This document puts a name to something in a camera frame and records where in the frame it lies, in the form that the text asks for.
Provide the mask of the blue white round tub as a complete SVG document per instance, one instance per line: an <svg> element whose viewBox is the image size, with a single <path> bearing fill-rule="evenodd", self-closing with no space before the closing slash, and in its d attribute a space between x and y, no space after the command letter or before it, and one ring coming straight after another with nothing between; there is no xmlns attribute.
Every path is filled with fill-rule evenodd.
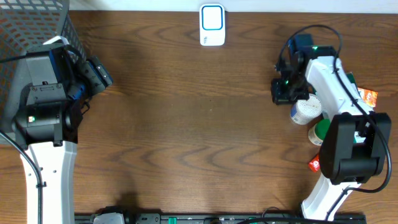
<svg viewBox="0 0 398 224"><path fill-rule="evenodd" d="M306 125L322 113L318 96L309 94L308 100L298 100L290 110L290 118L299 125Z"/></svg>

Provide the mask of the green lid beige jar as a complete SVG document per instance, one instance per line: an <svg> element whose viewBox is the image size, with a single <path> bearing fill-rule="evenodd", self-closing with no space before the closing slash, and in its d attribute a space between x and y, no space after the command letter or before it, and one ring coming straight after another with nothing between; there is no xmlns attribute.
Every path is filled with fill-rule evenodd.
<svg viewBox="0 0 398 224"><path fill-rule="evenodd" d="M321 146L330 127L329 119L322 119L308 130L308 139L316 146Z"/></svg>

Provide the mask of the orange small packet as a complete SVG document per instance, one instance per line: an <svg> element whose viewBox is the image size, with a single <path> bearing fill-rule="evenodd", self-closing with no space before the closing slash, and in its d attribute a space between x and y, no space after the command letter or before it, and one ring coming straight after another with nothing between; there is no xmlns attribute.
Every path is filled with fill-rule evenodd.
<svg viewBox="0 0 398 224"><path fill-rule="evenodd" d="M378 92L364 88L358 88L358 92L360 97L368 106L372 108L376 106Z"/></svg>

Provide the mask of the red stick packet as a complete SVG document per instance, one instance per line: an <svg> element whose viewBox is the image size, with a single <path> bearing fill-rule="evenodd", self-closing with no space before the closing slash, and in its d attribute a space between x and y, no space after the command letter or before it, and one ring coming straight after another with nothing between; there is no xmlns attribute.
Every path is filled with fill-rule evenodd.
<svg viewBox="0 0 398 224"><path fill-rule="evenodd" d="M308 167L312 172L317 172L320 169L319 154L308 163Z"/></svg>

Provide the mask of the green 3M wipes pack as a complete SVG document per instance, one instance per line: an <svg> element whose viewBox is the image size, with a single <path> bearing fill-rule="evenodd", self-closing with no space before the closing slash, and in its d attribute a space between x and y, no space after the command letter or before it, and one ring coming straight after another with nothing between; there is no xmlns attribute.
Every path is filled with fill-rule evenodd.
<svg viewBox="0 0 398 224"><path fill-rule="evenodd" d="M353 88L358 92L358 86L356 84L356 81L354 79L353 74L352 73L347 73L346 76L348 77L348 80L350 81L350 83L353 86ZM316 91L315 88L313 88L313 93L316 96L318 96L318 92ZM323 104L322 104L322 119L329 119L330 120L329 115L328 115L328 113L327 113L327 111L326 111L326 109L325 109ZM360 136L359 135L359 131L355 131L354 132L354 139L353 139L354 143L364 143L365 140L366 140L366 137Z"/></svg>

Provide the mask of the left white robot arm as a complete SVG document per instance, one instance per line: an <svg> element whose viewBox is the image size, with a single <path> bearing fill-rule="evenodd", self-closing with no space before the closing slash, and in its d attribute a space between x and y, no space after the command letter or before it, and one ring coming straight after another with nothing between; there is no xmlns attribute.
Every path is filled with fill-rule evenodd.
<svg viewBox="0 0 398 224"><path fill-rule="evenodd" d="M29 49L20 77L11 127L24 163L28 222L74 223L78 127L113 79L97 57L63 43Z"/></svg>

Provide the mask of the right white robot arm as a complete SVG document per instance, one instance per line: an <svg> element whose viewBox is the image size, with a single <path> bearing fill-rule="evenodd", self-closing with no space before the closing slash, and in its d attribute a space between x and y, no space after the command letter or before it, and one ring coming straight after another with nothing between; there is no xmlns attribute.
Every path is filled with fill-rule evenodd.
<svg viewBox="0 0 398 224"><path fill-rule="evenodd" d="M271 82L275 104L307 103L312 86L331 121L319 151L321 176L301 211L306 219L332 221L351 192L372 194L388 184L391 119L361 99L332 46L292 45L275 69L281 75Z"/></svg>

